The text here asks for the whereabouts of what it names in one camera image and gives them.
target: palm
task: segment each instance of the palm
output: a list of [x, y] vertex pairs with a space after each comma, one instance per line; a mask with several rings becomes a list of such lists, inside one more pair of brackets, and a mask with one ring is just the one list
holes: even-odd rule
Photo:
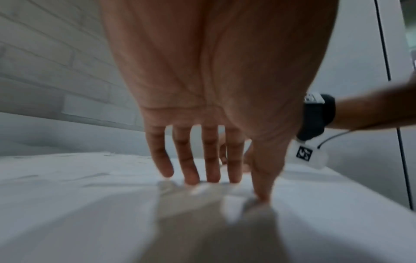
[[230, 180], [241, 179], [244, 132], [253, 139], [255, 190], [269, 191], [300, 125], [302, 98], [325, 53], [337, 4], [101, 0], [115, 60], [141, 108], [161, 173], [173, 174], [163, 141], [173, 125], [185, 179], [199, 182], [189, 133], [201, 124], [207, 178], [217, 182], [217, 126], [225, 125]]

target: forearm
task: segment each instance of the forearm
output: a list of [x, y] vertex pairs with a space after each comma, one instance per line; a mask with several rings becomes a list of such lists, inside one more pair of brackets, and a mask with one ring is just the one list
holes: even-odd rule
[[329, 128], [376, 130], [416, 124], [416, 83], [336, 102]]

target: white table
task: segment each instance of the white table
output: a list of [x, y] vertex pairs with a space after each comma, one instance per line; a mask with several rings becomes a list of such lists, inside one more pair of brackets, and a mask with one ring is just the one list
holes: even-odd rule
[[415, 215], [330, 169], [287, 165], [268, 207], [250, 175], [185, 187], [173, 162], [1, 158], [0, 262], [416, 262]]

